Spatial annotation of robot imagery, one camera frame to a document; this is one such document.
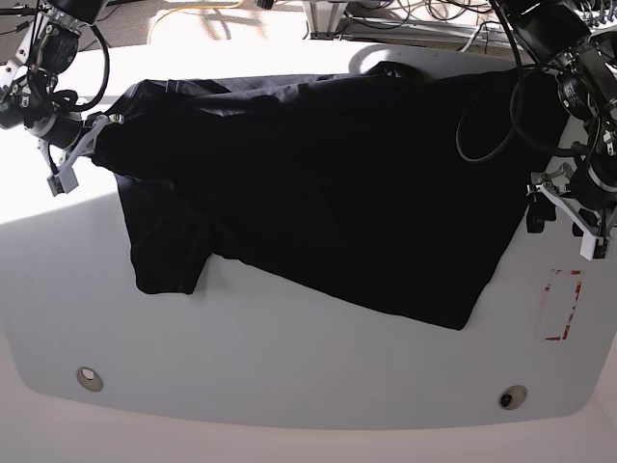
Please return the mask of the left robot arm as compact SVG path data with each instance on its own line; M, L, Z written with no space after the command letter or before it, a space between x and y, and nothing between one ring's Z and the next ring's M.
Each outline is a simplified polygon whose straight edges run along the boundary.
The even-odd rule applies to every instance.
M610 31L595 34L592 29L613 20L616 8L608 1L594 1L588 16L582 18L578 1L494 1L491 7L516 64L511 127L494 149L464 159L470 164L485 163L514 137L534 150L563 159L553 172L532 174L526 228L530 233L542 232L562 209L572 220L573 234L588 241L593 258L598 258L616 227L616 35ZM525 84L540 73L555 78L561 105L583 124L585 143L551 148L524 131Z

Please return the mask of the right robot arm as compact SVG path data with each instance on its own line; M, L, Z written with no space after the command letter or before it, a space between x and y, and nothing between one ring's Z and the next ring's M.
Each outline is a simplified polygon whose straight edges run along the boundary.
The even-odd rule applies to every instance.
M74 162L94 153L102 130L123 123L121 115L96 112L82 116L103 99L110 77L108 43L97 26L106 1L40 1L36 7L3 10L2 14L33 17L20 46L1 71L1 128L22 125L39 141L49 170L53 195L78 186ZM58 77L77 57L81 28L91 29L103 53L103 74L98 92L82 104L73 90L56 89Z

